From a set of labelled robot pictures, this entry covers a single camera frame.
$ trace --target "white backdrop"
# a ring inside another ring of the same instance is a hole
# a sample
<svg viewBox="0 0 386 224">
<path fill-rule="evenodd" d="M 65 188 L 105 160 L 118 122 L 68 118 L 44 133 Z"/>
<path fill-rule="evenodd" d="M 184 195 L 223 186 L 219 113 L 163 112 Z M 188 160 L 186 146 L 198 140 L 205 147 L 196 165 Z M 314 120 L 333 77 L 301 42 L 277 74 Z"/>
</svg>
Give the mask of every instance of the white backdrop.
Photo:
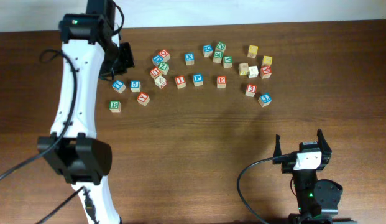
<svg viewBox="0 0 386 224">
<path fill-rule="evenodd" d="M 87 0 L 0 0 L 0 32 L 57 30 Z M 386 0 L 116 0 L 124 27 L 386 19 Z"/>
</svg>

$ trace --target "wooden table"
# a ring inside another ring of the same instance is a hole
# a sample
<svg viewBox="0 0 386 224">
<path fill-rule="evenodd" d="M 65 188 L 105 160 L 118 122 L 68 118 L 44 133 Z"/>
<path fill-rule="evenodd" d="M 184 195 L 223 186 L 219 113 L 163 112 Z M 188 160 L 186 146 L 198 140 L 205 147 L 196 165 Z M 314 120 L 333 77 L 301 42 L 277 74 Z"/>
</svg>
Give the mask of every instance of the wooden table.
<svg viewBox="0 0 386 224">
<path fill-rule="evenodd" d="M 130 90 L 98 85 L 98 139 L 113 149 L 109 184 L 124 222 L 254 221 L 237 194 L 240 171 L 272 156 L 276 134 L 287 153 L 321 128 L 333 157 L 318 175 L 344 186 L 338 217 L 386 223 L 386 21 L 124 29 L 122 36 L 136 67 L 118 79 L 139 79 L 150 95 L 144 107 Z M 232 68 L 202 55 L 204 44 L 220 40 Z M 246 56 L 250 44 L 259 46 L 255 59 Z M 44 65 L 38 56 L 60 47 L 58 32 L 0 34 L 0 174 L 37 153 L 37 137 L 49 134 L 63 68 L 60 59 Z M 163 90 L 149 75 L 161 49 L 171 54 Z M 192 66 L 187 52 L 195 53 Z M 264 54 L 273 56 L 271 78 L 238 75 L 239 63 L 260 65 Z M 203 86 L 193 86 L 195 73 Z M 187 77 L 186 88 L 177 89 L 177 75 Z M 217 75 L 227 76 L 226 89 L 216 88 Z M 245 96 L 248 83 L 273 102 L 262 108 Z M 121 114 L 109 111 L 110 100 L 121 101 Z M 286 218 L 298 211 L 290 178 L 269 162 L 243 177 L 242 191 L 266 219 Z M 0 223 L 36 222 L 72 192 L 40 159 L 0 183 Z M 80 201 L 49 223 L 86 223 Z"/>
</svg>

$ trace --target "wooden cube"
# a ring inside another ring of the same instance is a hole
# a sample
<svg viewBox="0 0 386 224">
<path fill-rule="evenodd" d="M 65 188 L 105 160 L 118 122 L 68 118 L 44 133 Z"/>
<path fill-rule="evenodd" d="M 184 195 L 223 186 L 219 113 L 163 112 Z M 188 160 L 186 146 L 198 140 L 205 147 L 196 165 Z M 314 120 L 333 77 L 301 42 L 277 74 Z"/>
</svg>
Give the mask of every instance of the wooden cube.
<svg viewBox="0 0 386 224">
<path fill-rule="evenodd" d="M 222 62 L 222 56 L 223 56 L 222 52 L 215 51 L 215 53 L 213 54 L 213 62 L 214 63 L 221 63 Z"/>
<path fill-rule="evenodd" d="M 219 42 L 215 49 L 215 51 L 220 51 L 222 53 L 224 53 L 225 50 L 226 50 L 226 44 L 222 42 Z"/>
<path fill-rule="evenodd" d="M 248 75 L 249 73 L 248 63 L 241 63 L 240 66 L 238 66 L 238 73 L 240 75 Z"/>
<path fill-rule="evenodd" d="M 263 94 L 259 97 L 259 103 L 262 107 L 269 105 L 272 102 L 272 98 L 269 96 L 269 94 Z"/>
<path fill-rule="evenodd" d="M 113 89 L 118 93 L 122 93 L 126 89 L 126 87 L 123 82 L 116 80 L 113 84 Z"/>
<path fill-rule="evenodd" d="M 111 100 L 110 101 L 110 110 L 113 113 L 121 112 L 121 102 L 118 100 Z"/>
<path fill-rule="evenodd" d="M 194 65 L 194 53 L 185 54 L 186 65 Z"/>
<path fill-rule="evenodd" d="M 150 101 L 150 97 L 143 92 L 137 97 L 137 102 L 143 106 L 146 106 L 149 103 L 149 101 Z"/>
<path fill-rule="evenodd" d="M 250 66 L 249 67 L 249 74 L 248 78 L 256 78 L 259 75 L 259 71 L 257 69 L 257 66 Z"/>
<path fill-rule="evenodd" d="M 248 84 L 245 95 L 250 96 L 250 97 L 254 97 L 255 93 L 256 93 L 256 89 L 257 89 L 257 86 L 255 86 L 253 84 Z"/>
<path fill-rule="evenodd" d="M 193 75 L 194 86 L 200 86 L 204 84 L 204 78 L 202 74 Z"/>
<path fill-rule="evenodd" d="M 231 68 L 231 67 L 232 67 L 232 56 L 224 56 L 223 68 Z"/>
<path fill-rule="evenodd" d="M 160 75 L 158 78 L 155 79 L 154 83 L 162 90 L 168 82 L 162 75 Z"/>
<path fill-rule="evenodd" d="M 272 62 L 273 62 L 273 58 L 270 57 L 270 56 L 266 56 L 265 55 L 263 57 L 263 60 L 262 60 L 262 67 L 265 66 L 265 65 L 271 67 L 272 66 Z"/>
<path fill-rule="evenodd" d="M 150 71 L 150 75 L 155 80 L 156 78 L 158 78 L 161 75 L 161 71 L 157 68 L 153 68 Z"/>
<path fill-rule="evenodd" d="M 186 79 L 184 75 L 180 75 L 175 78 L 176 86 L 178 88 L 184 88 L 186 87 Z"/>
<path fill-rule="evenodd" d="M 216 83 L 218 84 L 218 88 L 225 88 L 227 85 L 227 77 L 218 76 Z"/>
<path fill-rule="evenodd" d="M 272 75 L 272 68 L 270 66 L 263 66 L 260 68 L 260 77 L 262 78 L 270 78 Z"/>
<path fill-rule="evenodd" d="M 140 81 L 138 80 L 131 80 L 131 91 L 134 93 L 140 92 Z"/>
<path fill-rule="evenodd" d="M 159 56 L 162 57 L 162 62 L 167 62 L 170 59 L 170 54 L 165 49 L 160 51 Z"/>
<path fill-rule="evenodd" d="M 250 45 L 248 49 L 248 57 L 256 58 L 258 46 Z"/>
<path fill-rule="evenodd" d="M 161 57 L 161 56 L 156 55 L 156 56 L 153 58 L 153 64 L 154 64 L 155 66 L 158 66 L 158 64 L 161 63 L 161 62 L 162 62 L 162 57 Z"/>
<path fill-rule="evenodd" d="M 204 57 L 209 57 L 212 55 L 212 46 L 209 44 L 209 45 L 204 45 L 203 46 L 203 54 L 204 54 Z"/>
<path fill-rule="evenodd" d="M 166 75 L 169 71 L 169 65 L 167 63 L 159 63 L 158 69 L 161 71 L 162 74 Z"/>
</svg>

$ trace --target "letter on block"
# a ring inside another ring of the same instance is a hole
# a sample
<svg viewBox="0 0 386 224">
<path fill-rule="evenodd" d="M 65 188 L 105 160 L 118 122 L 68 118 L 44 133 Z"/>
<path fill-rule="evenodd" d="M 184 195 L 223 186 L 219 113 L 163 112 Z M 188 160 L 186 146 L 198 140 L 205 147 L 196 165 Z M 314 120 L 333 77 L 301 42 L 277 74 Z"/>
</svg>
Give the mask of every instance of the letter on block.
<svg viewBox="0 0 386 224">
<path fill-rule="evenodd" d="M 168 71 L 169 71 L 169 65 L 167 63 L 161 62 L 158 65 L 158 69 L 161 71 L 162 74 L 166 75 L 168 74 Z"/>
<path fill-rule="evenodd" d="M 179 77 L 175 78 L 176 86 L 178 88 L 184 88 L 186 87 L 186 79 L 184 75 L 180 75 Z"/>
<path fill-rule="evenodd" d="M 265 65 L 271 67 L 271 66 L 272 66 L 272 62 L 273 62 L 273 58 L 270 57 L 270 56 L 266 56 L 266 55 L 265 55 L 265 56 L 263 57 L 262 67 L 265 66 Z"/>
<path fill-rule="evenodd" d="M 222 52 L 215 51 L 215 54 L 213 54 L 213 62 L 214 63 L 221 63 L 222 62 Z"/>
<path fill-rule="evenodd" d="M 149 101 L 150 101 L 150 97 L 143 92 L 137 97 L 137 102 L 143 106 L 146 106 L 149 103 Z"/>
<path fill-rule="evenodd" d="M 200 86 L 204 84 L 204 78 L 202 74 L 193 75 L 194 86 Z"/>
<path fill-rule="evenodd" d="M 231 68 L 232 67 L 232 57 L 224 56 L 223 57 L 223 68 Z"/>
<path fill-rule="evenodd" d="M 248 84 L 247 91 L 245 92 L 246 96 L 254 97 L 257 87 L 253 84 Z"/>
<path fill-rule="evenodd" d="M 270 68 L 269 66 L 263 66 L 262 68 L 260 68 L 260 77 L 270 78 L 271 75 L 272 75 L 272 68 Z"/>
<path fill-rule="evenodd" d="M 248 63 L 241 63 L 240 66 L 238 66 L 238 73 L 240 75 L 248 75 L 249 73 Z"/>
<path fill-rule="evenodd" d="M 131 81 L 131 91 L 134 92 L 134 93 L 138 93 L 140 92 L 140 81 L 138 80 L 132 80 Z"/>
<path fill-rule="evenodd" d="M 162 62 L 162 57 L 161 57 L 161 56 L 156 55 L 156 56 L 153 58 L 153 64 L 154 64 L 155 66 L 158 66 L 158 64 L 161 63 L 161 62 Z"/>
<path fill-rule="evenodd" d="M 165 49 L 161 50 L 159 55 L 162 57 L 162 62 L 167 62 L 170 59 L 170 54 Z"/>
<path fill-rule="evenodd" d="M 113 89 L 118 93 L 122 93 L 126 89 L 126 87 L 123 82 L 116 80 L 113 84 Z"/>
<path fill-rule="evenodd" d="M 226 44 L 222 42 L 219 42 L 215 49 L 215 51 L 220 51 L 222 53 L 224 53 L 225 50 L 226 50 Z"/>
<path fill-rule="evenodd" d="M 248 49 L 248 57 L 256 58 L 258 46 L 250 45 Z"/>
<path fill-rule="evenodd" d="M 185 54 L 186 65 L 194 65 L 194 53 Z"/>
<path fill-rule="evenodd" d="M 249 74 L 248 78 L 256 78 L 259 75 L 259 71 L 257 69 L 257 66 L 250 66 L 249 67 Z"/>
<path fill-rule="evenodd" d="M 203 54 L 204 57 L 209 57 L 212 55 L 212 46 L 211 45 L 204 45 L 203 46 Z"/>
<path fill-rule="evenodd" d="M 269 94 L 264 94 L 259 97 L 259 103 L 262 107 L 269 105 L 272 102 L 272 98 L 269 96 Z"/>
<path fill-rule="evenodd" d="M 155 80 L 156 78 L 158 78 L 161 75 L 161 71 L 159 69 L 157 69 L 157 68 L 153 68 L 150 71 L 150 75 Z"/>
<path fill-rule="evenodd" d="M 218 84 L 218 88 L 225 88 L 227 84 L 227 77 L 218 76 L 217 84 Z"/>
<path fill-rule="evenodd" d="M 111 100 L 110 101 L 110 110 L 113 113 L 121 112 L 121 102 L 117 101 L 117 100 Z"/>
<path fill-rule="evenodd" d="M 168 82 L 162 75 L 160 75 L 158 78 L 155 79 L 154 83 L 162 90 Z"/>
</svg>

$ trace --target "cable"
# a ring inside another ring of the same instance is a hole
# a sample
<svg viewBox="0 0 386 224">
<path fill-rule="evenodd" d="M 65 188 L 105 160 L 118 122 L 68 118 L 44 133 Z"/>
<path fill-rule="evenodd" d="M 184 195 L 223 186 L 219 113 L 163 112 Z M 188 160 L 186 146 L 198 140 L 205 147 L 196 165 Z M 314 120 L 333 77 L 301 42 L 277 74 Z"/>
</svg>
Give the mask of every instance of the cable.
<svg viewBox="0 0 386 224">
<path fill-rule="evenodd" d="M 55 53 L 54 56 L 52 56 L 50 59 L 44 61 L 42 60 L 42 57 L 48 53 L 48 52 L 53 52 Z M 61 55 L 71 66 L 71 71 L 73 73 L 73 78 L 74 78 L 74 90 L 73 90 L 73 99 L 71 101 L 71 106 L 70 106 L 70 110 L 68 112 L 68 116 L 67 116 L 67 120 L 65 122 L 65 125 L 64 125 L 64 128 L 62 130 L 62 132 L 60 133 L 60 135 L 58 136 L 58 138 L 56 139 L 56 141 L 51 144 L 46 150 L 44 150 L 43 152 L 41 152 L 40 154 L 37 154 L 35 156 L 32 156 L 28 159 L 26 159 L 25 161 L 19 163 L 18 165 L 10 168 L 9 170 L 7 170 L 5 173 L 3 173 L 2 175 L 0 175 L 0 181 L 3 180 L 5 177 L 9 176 L 11 173 L 13 173 L 14 171 L 16 171 L 17 169 L 20 169 L 21 167 L 24 167 L 25 165 L 29 164 L 30 162 L 36 160 L 36 159 L 39 159 L 41 158 L 42 156 L 46 155 L 48 152 L 50 152 L 51 149 L 53 149 L 55 146 L 57 146 L 57 144 L 60 142 L 60 140 L 62 140 L 62 137 L 64 136 L 64 134 L 66 133 L 68 127 L 70 126 L 71 124 L 71 118 L 73 116 L 73 112 L 74 112 L 74 107 L 75 107 L 75 101 L 76 101 L 76 70 L 75 70 L 75 67 L 71 61 L 71 59 L 62 51 L 62 50 L 54 50 L 54 49 L 47 49 L 47 50 L 44 50 L 41 55 L 39 56 L 39 60 L 40 62 L 42 63 L 49 63 L 51 62 L 53 59 L 55 59 L 56 57 L 58 57 L 59 55 Z"/>
<path fill-rule="evenodd" d="M 291 177 L 291 182 L 290 182 L 290 188 L 291 188 L 291 191 L 292 193 L 294 194 L 294 196 L 296 196 L 296 194 L 294 193 L 293 189 L 292 189 L 292 182 L 293 182 L 293 177 Z"/>
<path fill-rule="evenodd" d="M 114 3 L 119 11 L 119 13 L 121 14 L 121 18 L 122 18 L 122 22 L 121 22 L 121 26 L 118 27 L 117 30 L 113 31 L 113 35 L 117 35 L 120 33 L 120 31 L 122 30 L 122 27 L 124 26 L 124 22 L 125 22 L 125 16 L 124 16 L 124 13 L 122 12 L 121 10 L 121 7 L 119 7 L 116 3 Z"/>
<path fill-rule="evenodd" d="M 238 191 L 238 194 L 240 195 L 240 198 L 242 200 L 242 202 L 244 203 L 244 205 L 248 208 L 248 210 L 250 212 L 252 212 L 255 217 L 257 219 L 259 219 L 259 221 L 261 221 L 262 223 L 264 224 L 269 224 L 268 222 L 266 222 L 262 217 L 260 217 L 255 211 L 253 211 L 253 209 L 249 206 L 248 202 L 245 200 L 244 196 L 242 196 L 242 193 L 241 193 L 241 189 L 240 189 L 240 179 L 242 177 L 242 175 L 244 175 L 245 172 L 247 172 L 247 170 L 253 166 L 256 166 L 257 164 L 261 164 L 263 162 L 266 162 L 266 161 L 271 161 L 273 159 L 281 159 L 283 157 L 287 157 L 289 156 L 288 154 L 287 155 L 282 155 L 282 156 L 277 156 L 277 157 L 270 157 L 270 158 L 267 158 L 267 159 L 262 159 L 262 160 L 259 160 L 257 162 L 254 162 L 253 164 L 247 166 L 245 169 L 243 169 L 240 173 L 240 175 L 238 175 L 238 178 L 237 178 L 237 191 Z"/>
<path fill-rule="evenodd" d="M 51 211 L 47 216 L 45 216 L 43 219 L 39 220 L 36 224 L 42 224 L 46 221 L 48 221 L 49 218 L 54 216 L 60 209 L 64 207 L 71 199 L 73 199 L 75 196 L 78 195 L 78 193 L 85 189 L 85 187 L 80 187 L 76 192 L 74 192 L 72 195 L 70 195 L 64 202 L 62 202 L 57 208 L 55 208 L 53 211 Z"/>
</svg>

